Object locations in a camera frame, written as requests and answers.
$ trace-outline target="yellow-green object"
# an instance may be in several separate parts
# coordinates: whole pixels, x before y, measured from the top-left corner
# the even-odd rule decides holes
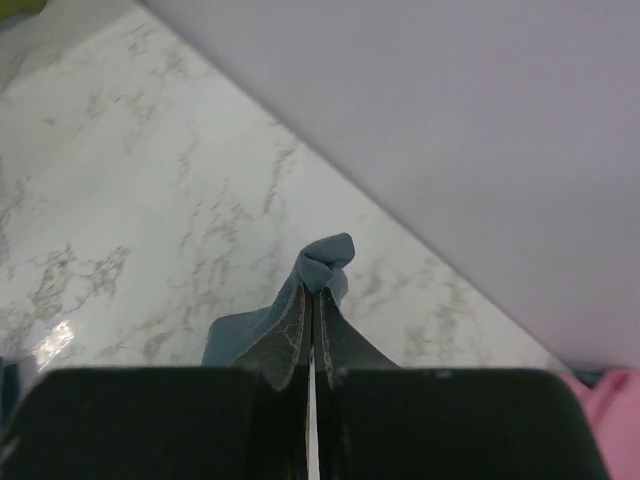
[[[19,13],[40,13],[47,0],[0,0],[0,20]]]

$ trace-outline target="white wall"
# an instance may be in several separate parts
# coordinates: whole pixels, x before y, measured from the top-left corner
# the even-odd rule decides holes
[[[148,3],[548,347],[640,367],[640,2]]]

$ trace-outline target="white marble countertop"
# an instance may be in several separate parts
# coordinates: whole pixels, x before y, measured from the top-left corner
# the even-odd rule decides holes
[[[140,6],[0,34],[0,354],[197,364],[347,231],[347,319],[402,365],[557,360]],[[56,349],[54,343],[63,348]]]

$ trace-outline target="pink object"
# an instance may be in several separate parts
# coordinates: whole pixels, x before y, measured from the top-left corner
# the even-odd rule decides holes
[[[640,479],[640,373],[608,371],[591,390],[563,376],[589,420],[612,480]]]

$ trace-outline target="cloth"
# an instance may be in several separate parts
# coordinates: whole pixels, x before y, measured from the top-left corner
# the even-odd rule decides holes
[[[611,479],[640,479],[640,372],[609,370],[593,389],[563,378],[582,405]]]
[[[355,248],[351,236],[341,233],[323,238],[303,248],[271,306],[253,312],[221,317],[209,328],[203,366],[225,366],[246,352],[280,319],[299,285],[315,294],[329,287],[339,302],[347,293],[343,268],[353,260]]]

